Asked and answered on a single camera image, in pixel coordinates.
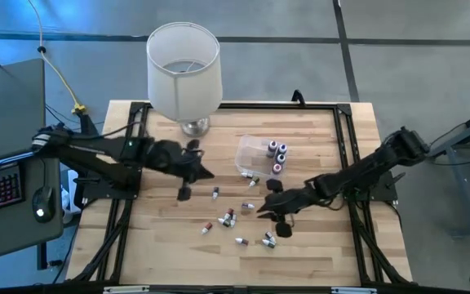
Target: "lamp base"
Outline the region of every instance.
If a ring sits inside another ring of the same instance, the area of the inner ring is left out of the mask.
[[[204,136],[210,129],[210,118],[201,118],[195,122],[185,122],[180,124],[180,129],[186,136],[197,138]]]

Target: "white lampshade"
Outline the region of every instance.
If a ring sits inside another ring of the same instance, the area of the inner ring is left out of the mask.
[[[146,44],[148,98],[178,123],[196,122],[222,100],[220,45],[200,25],[178,22],[156,29]]]

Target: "wooden tabletop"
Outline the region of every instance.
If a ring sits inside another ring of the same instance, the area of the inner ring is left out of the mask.
[[[131,101],[110,101],[103,132],[126,124]],[[351,103],[352,117],[362,157],[379,146],[379,133],[370,103]],[[155,111],[149,112],[149,134],[156,139],[187,138],[180,127]],[[275,285],[353,286],[359,284],[357,262],[348,209],[333,212],[309,207],[295,216],[291,238],[277,238],[274,249],[264,247],[266,231],[274,232],[269,220],[255,211],[243,212],[242,202],[259,207],[268,194],[262,181],[249,188],[234,165],[241,136],[271,138],[288,145],[282,176],[285,189],[301,187],[304,180],[340,166],[333,115],[326,110],[219,109],[211,115],[211,129],[201,138],[206,151],[202,163],[215,179],[192,186],[187,202],[177,202],[180,180],[144,170],[140,196],[134,201],[122,266],[122,284],[175,285]],[[346,142],[348,133],[344,131]],[[211,193],[220,187],[214,201]],[[103,242],[111,201],[98,200],[82,214],[69,263],[67,278],[79,274]],[[337,207],[340,199],[333,205]],[[238,214],[234,228],[216,222],[228,208]],[[372,203],[371,213],[379,247],[410,280],[410,268],[397,215],[384,203]],[[201,229],[214,226],[208,234]],[[250,245],[235,243],[245,238]],[[109,272],[115,256],[109,258]],[[373,278],[370,253],[365,250],[368,272]]]

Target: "concrete floor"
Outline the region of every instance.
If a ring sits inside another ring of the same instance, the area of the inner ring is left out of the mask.
[[[331,0],[34,2],[47,32],[146,35],[167,22],[192,21],[225,37],[339,36]],[[470,1],[340,2],[349,38],[470,39]],[[37,30],[26,1],[0,0],[0,32]],[[37,41],[0,40],[0,63],[37,58],[37,46]],[[95,122],[104,120],[111,99],[147,98],[144,43],[50,41],[45,46]],[[470,118],[469,46],[349,49],[360,101],[373,103],[381,136],[406,125],[430,141]],[[299,88],[307,100],[350,101],[338,44],[222,43],[221,59],[225,100],[289,100]],[[51,69],[46,76],[47,103],[69,116],[69,94]],[[422,163],[396,168],[402,170],[407,176],[397,188],[415,281],[469,289],[470,238],[449,236],[467,225],[450,169]],[[470,167],[467,173],[470,178]],[[64,256],[69,233],[51,242],[53,257]],[[23,273],[26,278],[18,278]],[[0,257],[0,287],[49,283],[54,275],[35,270],[33,248]]]

